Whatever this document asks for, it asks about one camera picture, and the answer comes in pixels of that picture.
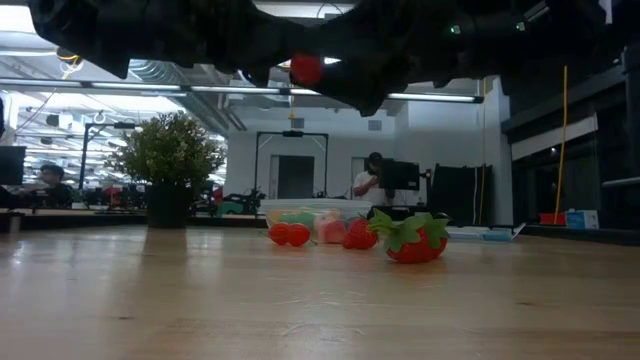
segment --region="monitor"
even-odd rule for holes
[[[380,188],[394,190],[420,190],[420,166],[415,163],[390,159],[382,160]]]
[[[0,146],[0,185],[22,185],[24,146]]]

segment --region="black plant pot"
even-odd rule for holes
[[[192,198],[191,188],[172,184],[152,185],[147,196],[149,227],[186,227]]]

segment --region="clear plastic container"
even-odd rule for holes
[[[262,200],[259,213],[271,228],[276,223],[303,224],[320,242],[342,243],[351,219],[366,216],[369,201],[338,199]]]

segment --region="man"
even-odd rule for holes
[[[383,206],[389,203],[384,189],[378,186],[382,165],[382,155],[374,152],[369,155],[368,170],[356,176],[353,182],[353,195],[356,200],[371,201],[373,206]]]
[[[71,188],[62,183],[64,169],[58,165],[42,165],[40,168],[40,178],[48,185],[44,193],[36,191],[36,196],[45,196],[44,204],[52,208],[71,207],[73,195]]]

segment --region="wooden table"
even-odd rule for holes
[[[397,265],[263,233],[0,237],[0,358],[640,359],[639,248],[453,241]]]

